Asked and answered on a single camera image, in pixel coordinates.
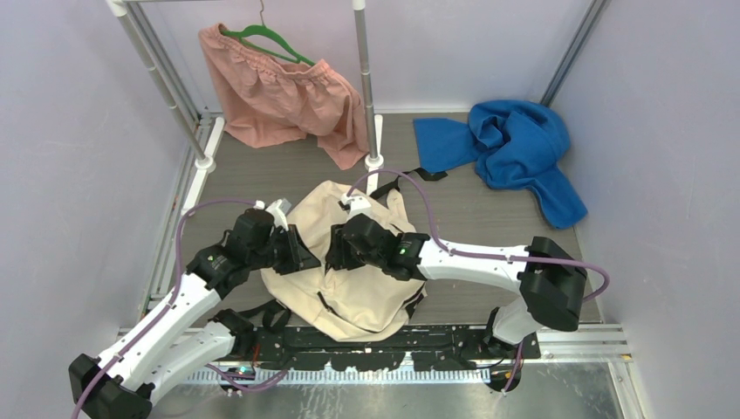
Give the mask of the cream canvas backpack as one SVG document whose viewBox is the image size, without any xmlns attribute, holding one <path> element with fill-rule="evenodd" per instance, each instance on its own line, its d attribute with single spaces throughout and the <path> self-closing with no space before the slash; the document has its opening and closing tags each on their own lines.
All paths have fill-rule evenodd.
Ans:
<svg viewBox="0 0 740 419">
<path fill-rule="evenodd" d="M 421 280 L 399 281 L 373 266 L 338 270 L 328 265 L 330 229 L 347 218 L 339 199 L 348 190 L 345 184 L 324 181 L 287 217 L 319 267 L 288 275 L 263 269 L 260 274 L 278 303 L 333 340 L 380 341 L 409 322 L 427 292 Z"/>
</svg>

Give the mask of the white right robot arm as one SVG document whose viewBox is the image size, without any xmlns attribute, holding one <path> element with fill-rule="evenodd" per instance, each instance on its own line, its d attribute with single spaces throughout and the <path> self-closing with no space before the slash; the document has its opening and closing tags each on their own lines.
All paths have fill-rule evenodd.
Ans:
<svg viewBox="0 0 740 419">
<path fill-rule="evenodd" d="M 332 227 L 326 257 L 335 269 L 372 266 L 399 281 L 461 280 L 515 293 L 512 303 L 493 310 L 484 335 L 493 357 L 508 357 L 544 327 L 578 329 L 586 271 L 550 238 L 534 237 L 528 245 L 511 247 L 460 244 L 388 230 L 372 218 L 365 197 L 342 196 L 339 206 L 347 219 Z"/>
</svg>

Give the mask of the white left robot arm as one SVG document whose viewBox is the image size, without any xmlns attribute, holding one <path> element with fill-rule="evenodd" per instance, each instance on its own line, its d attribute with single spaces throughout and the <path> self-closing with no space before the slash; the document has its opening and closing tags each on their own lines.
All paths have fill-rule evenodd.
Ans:
<svg viewBox="0 0 740 419">
<path fill-rule="evenodd" d="M 197 334 L 181 336 L 217 306 L 253 271 L 279 275 L 320 265 L 287 221 L 284 198 L 249 203 L 232 229 L 216 244 L 175 266 L 179 278 L 167 296 L 109 348 L 79 355 L 68 368 L 75 407 L 72 417 L 146 418 L 174 386 L 211 361 L 251 355 L 257 332 L 249 317 L 232 309 L 218 312 Z"/>
</svg>

